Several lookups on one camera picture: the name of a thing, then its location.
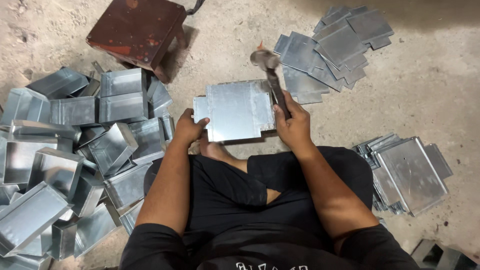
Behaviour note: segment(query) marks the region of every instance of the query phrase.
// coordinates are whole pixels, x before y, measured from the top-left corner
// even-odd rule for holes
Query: rusty metal stool
[[[160,61],[173,38],[187,47],[182,5],[167,0],[113,0],[87,36],[87,43],[117,59],[124,66],[151,70],[167,84]]]

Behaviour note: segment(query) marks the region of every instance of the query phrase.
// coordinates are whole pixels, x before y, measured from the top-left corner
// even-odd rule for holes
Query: dusty floor
[[[0,2],[0,102],[12,87],[22,87],[61,66],[88,74],[97,60],[105,70],[121,70],[85,37],[110,0],[3,0]],[[187,8],[194,0],[179,0]],[[367,4],[378,8],[395,31],[392,45],[368,51],[367,77],[353,90],[324,95],[305,105],[312,115],[318,145],[346,146],[394,131],[435,142],[454,176],[446,179],[450,195],[428,212],[412,218],[381,213],[407,251],[422,238],[480,256],[480,2],[476,0],[207,0],[184,27],[186,51],[168,62],[177,119],[204,85],[263,78],[249,63],[260,43],[272,48],[280,34],[306,35],[332,5]],[[231,145],[239,158],[286,150],[278,137]],[[53,269],[89,269],[118,265],[127,241],[122,228],[83,258],[56,262]]]

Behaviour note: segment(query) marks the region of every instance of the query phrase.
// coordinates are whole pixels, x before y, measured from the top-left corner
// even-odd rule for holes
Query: pile of metal boxes
[[[366,76],[363,53],[391,44],[388,36],[394,33],[378,10],[366,6],[331,7],[313,32],[280,35],[273,50],[280,54],[287,91],[300,104],[322,102],[329,87],[352,89]]]
[[[378,211],[417,216],[448,193],[444,179],[453,175],[436,144],[394,133],[361,143],[352,150],[373,170],[373,205]]]
[[[173,137],[171,103],[140,68],[100,81],[61,68],[12,89],[0,120],[0,269],[47,269],[122,223],[131,232],[146,170]]]
[[[275,129],[271,87],[267,80],[221,83],[205,87],[205,97],[193,98],[194,121],[210,118],[208,141],[261,137]]]

